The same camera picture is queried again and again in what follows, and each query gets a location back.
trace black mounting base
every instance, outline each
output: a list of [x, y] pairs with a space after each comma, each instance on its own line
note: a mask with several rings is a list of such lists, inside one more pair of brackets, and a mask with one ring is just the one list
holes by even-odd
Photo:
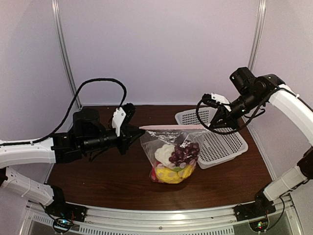
[[237, 221], [250, 220], [257, 217], [265, 216], [267, 214], [274, 213], [276, 211], [275, 206], [268, 206], [265, 210], [256, 210], [255, 202], [244, 205], [237, 205], [234, 208]]
[[86, 217], [87, 208], [83, 206], [78, 206], [70, 203], [65, 204], [65, 209], [63, 208], [62, 211], [59, 211], [55, 208], [46, 207], [46, 211], [54, 215], [56, 217], [62, 216], [62, 218], [68, 219], [68, 220], [74, 220], [78, 222], [84, 222]]

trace yellow fruit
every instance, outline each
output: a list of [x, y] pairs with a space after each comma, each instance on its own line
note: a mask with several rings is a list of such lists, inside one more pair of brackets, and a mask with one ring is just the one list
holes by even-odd
[[183, 181], [183, 179], [178, 176], [177, 172], [166, 167], [164, 168], [156, 167], [155, 172], [156, 172], [156, 177], [159, 180], [168, 184], [178, 184], [181, 181]]
[[194, 171], [194, 166], [193, 165], [187, 165], [183, 170], [178, 172], [178, 176], [187, 179], [191, 173]]

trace white wall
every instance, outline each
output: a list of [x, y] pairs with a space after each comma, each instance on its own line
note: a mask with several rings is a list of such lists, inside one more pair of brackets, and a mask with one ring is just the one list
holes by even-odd
[[[71, 100], [51, 1], [1, 1], [0, 35], [0, 140], [42, 137], [60, 123]], [[49, 168], [15, 166], [40, 182]], [[0, 191], [0, 235], [17, 234], [25, 205], [25, 199]]]
[[[255, 75], [274, 73], [313, 107], [313, 0], [267, 1], [267, 15]], [[277, 177], [295, 165], [309, 144], [280, 111], [252, 122]], [[305, 234], [312, 234], [313, 184], [292, 193]]]
[[[235, 98], [228, 82], [248, 63], [257, 0], [60, 1], [77, 84], [114, 77], [135, 104], [196, 104], [204, 93]], [[117, 104], [115, 84], [91, 84], [83, 104]]]

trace wire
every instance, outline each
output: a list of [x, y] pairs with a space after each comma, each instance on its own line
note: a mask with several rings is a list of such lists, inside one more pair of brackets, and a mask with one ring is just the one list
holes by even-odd
[[70, 103], [70, 105], [69, 105], [69, 107], [68, 107], [68, 109], [67, 109], [67, 112], [66, 112], [64, 118], [62, 119], [61, 123], [60, 123], [50, 134], [48, 134], [48, 135], [46, 135], [46, 136], [44, 136], [44, 137], [42, 137], [42, 138], [40, 138], [40, 139], [34, 140], [34, 141], [8, 142], [8, 143], [2, 143], [2, 144], [0, 144], [0, 146], [11, 146], [11, 145], [22, 145], [22, 144], [34, 144], [34, 143], [39, 143], [39, 142], [42, 142], [42, 141], [44, 141], [44, 140], [50, 138], [54, 133], [56, 133], [56, 132], [60, 129], [60, 127], [61, 127], [61, 126], [64, 124], [64, 122], [66, 121], [66, 119], [67, 119], [67, 117], [68, 117], [68, 115], [69, 115], [69, 113], [70, 113], [70, 110], [71, 110], [71, 108], [72, 108], [72, 106], [73, 106], [73, 104], [74, 104], [74, 102], [75, 102], [75, 100], [76, 100], [76, 98], [77, 98], [79, 92], [81, 91], [81, 89], [82, 89], [86, 84], [88, 84], [88, 83], [91, 83], [91, 82], [100, 82], [100, 81], [114, 82], [114, 83], [117, 83], [118, 85], [120, 85], [120, 86], [122, 87], [122, 89], [123, 89], [123, 91], [124, 91], [124, 94], [123, 94], [123, 98], [122, 98], [122, 100], [121, 100], [121, 102], [120, 102], [120, 104], [119, 104], [119, 106], [118, 106], [118, 107], [120, 108], [120, 107], [123, 105], [123, 102], [124, 102], [124, 100], [125, 100], [125, 98], [126, 98], [126, 95], [127, 95], [127, 90], [126, 90], [126, 87], [124, 86], [123, 83], [121, 83], [120, 81], [118, 81], [118, 80], [116, 80], [116, 79], [114, 79], [114, 78], [94, 78], [94, 79], [90, 79], [90, 80], [87, 80], [87, 81], [83, 82], [83, 83], [79, 86], [79, 88], [77, 89], [77, 91], [76, 91], [76, 93], [75, 93], [75, 95], [74, 95], [74, 97], [73, 97], [73, 99], [72, 99], [72, 101], [71, 101], [71, 103]]
[[[70, 229], [71, 229], [71, 227], [73, 227], [74, 226], [74, 223], [73, 223], [73, 217], [74, 217], [74, 214], [73, 214], [73, 212], [72, 212], [72, 221], [70, 221], [70, 220], [68, 220], [68, 219], [66, 219], [66, 218], [53, 218], [52, 217], [52, 215], [50, 215], [47, 211], [46, 211], [46, 209], [45, 209], [45, 207], [44, 207], [44, 205], [43, 204], [41, 204], [41, 203], [39, 203], [40, 204], [40, 206], [44, 209], [44, 212], [53, 220], [53, 225], [52, 225], [52, 228], [53, 228], [53, 230], [55, 231], [55, 232], [57, 232], [57, 233], [67, 233]], [[62, 220], [62, 221], [66, 221], [68, 224], [64, 224], [64, 223], [62, 223], [62, 222], [60, 222], [60, 220]], [[63, 227], [67, 227], [67, 230], [57, 230], [56, 228], [55, 228], [55, 224], [56, 225], [58, 225], [58, 226], [60, 226], [61, 228], [63, 228]]]
[[266, 229], [266, 232], [267, 232], [268, 230], [272, 229], [272, 228], [279, 222], [279, 220], [283, 217], [283, 214], [284, 214], [284, 212], [285, 212], [285, 202], [284, 202], [284, 200], [282, 199], [282, 195], [279, 196], [279, 198], [280, 198], [280, 200], [281, 200], [282, 203], [283, 203], [283, 211], [282, 211], [282, 213], [280, 214], [279, 218], [276, 220], [276, 222], [275, 222], [271, 227], [269, 227], [268, 229]]
[[265, 109], [260, 109], [261, 112], [259, 112], [254, 118], [258, 117], [258, 116], [261, 116], [263, 113], [265, 113]]
[[250, 122], [258, 117], [259, 115], [263, 114], [264, 112], [262, 111], [261, 113], [257, 114], [257, 112], [259, 111], [259, 109], [261, 108], [262, 105], [264, 105], [268, 99], [271, 97], [271, 95], [273, 95], [275, 92], [279, 91], [279, 90], [284, 90], [288, 93], [290, 93], [291, 95], [295, 96], [297, 99], [299, 99], [308, 109], [310, 109], [312, 112], [313, 112], [313, 109], [303, 100], [301, 99], [300, 97], [298, 97], [298, 95], [296, 95], [295, 93], [287, 90], [286, 88], [283, 88], [283, 87], [278, 87], [274, 90], [272, 90], [267, 96], [265, 96], [261, 102], [259, 103], [259, 105], [257, 106], [257, 108], [254, 110], [253, 114], [249, 117], [249, 119], [240, 127], [238, 127], [237, 129], [235, 130], [232, 130], [232, 131], [229, 131], [229, 132], [220, 132], [220, 131], [217, 131], [209, 126], [207, 126], [202, 120], [201, 120], [201, 117], [199, 115], [199, 107], [200, 105], [205, 101], [205, 99], [201, 99], [197, 106], [196, 106], [196, 116], [199, 120], [199, 122], [201, 123], [202, 126], [204, 126], [206, 129], [210, 130], [211, 132], [213, 133], [216, 133], [216, 134], [219, 134], [219, 135], [230, 135], [230, 134], [233, 134], [233, 133], [236, 133], [238, 131], [241, 131], [242, 129], [244, 129], [246, 126], [248, 126], [250, 124]]

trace black bracket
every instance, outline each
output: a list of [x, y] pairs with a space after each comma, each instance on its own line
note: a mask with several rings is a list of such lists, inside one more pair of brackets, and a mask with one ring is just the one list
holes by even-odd
[[62, 189], [56, 186], [51, 186], [53, 189], [53, 202], [45, 208], [46, 212], [56, 217], [65, 218], [84, 222], [87, 208], [65, 202]]
[[257, 217], [266, 216], [266, 214], [271, 214], [276, 211], [274, 205], [270, 205], [266, 208], [266, 210], [256, 210], [256, 203], [248, 203], [248, 204], [239, 204], [235, 206], [235, 216], [237, 221], [250, 220], [255, 219]]

